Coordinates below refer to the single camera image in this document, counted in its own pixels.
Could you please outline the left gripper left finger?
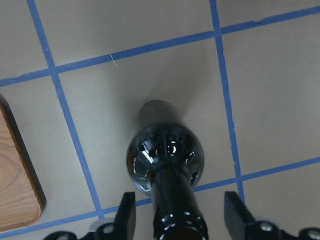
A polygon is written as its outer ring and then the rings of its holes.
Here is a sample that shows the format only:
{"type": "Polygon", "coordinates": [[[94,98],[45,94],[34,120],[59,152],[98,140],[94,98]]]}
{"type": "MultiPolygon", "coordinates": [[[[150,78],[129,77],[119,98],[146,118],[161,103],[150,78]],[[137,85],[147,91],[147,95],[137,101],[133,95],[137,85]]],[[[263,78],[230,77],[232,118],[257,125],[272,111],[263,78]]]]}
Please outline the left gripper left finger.
{"type": "Polygon", "coordinates": [[[113,222],[117,240],[134,239],[136,218],[136,195],[125,192],[113,222]]]}

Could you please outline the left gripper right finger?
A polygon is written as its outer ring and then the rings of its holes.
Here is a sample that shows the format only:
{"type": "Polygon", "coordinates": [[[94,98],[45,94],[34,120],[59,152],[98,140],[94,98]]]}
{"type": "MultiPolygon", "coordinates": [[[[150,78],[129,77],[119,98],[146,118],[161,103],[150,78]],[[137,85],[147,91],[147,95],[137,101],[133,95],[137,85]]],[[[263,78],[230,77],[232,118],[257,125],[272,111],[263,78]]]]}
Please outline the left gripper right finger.
{"type": "Polygon", "coordinates": [[[235,191],[224,193],[224,223],[232,240],[248,240],[255,218],[235,191]]]}

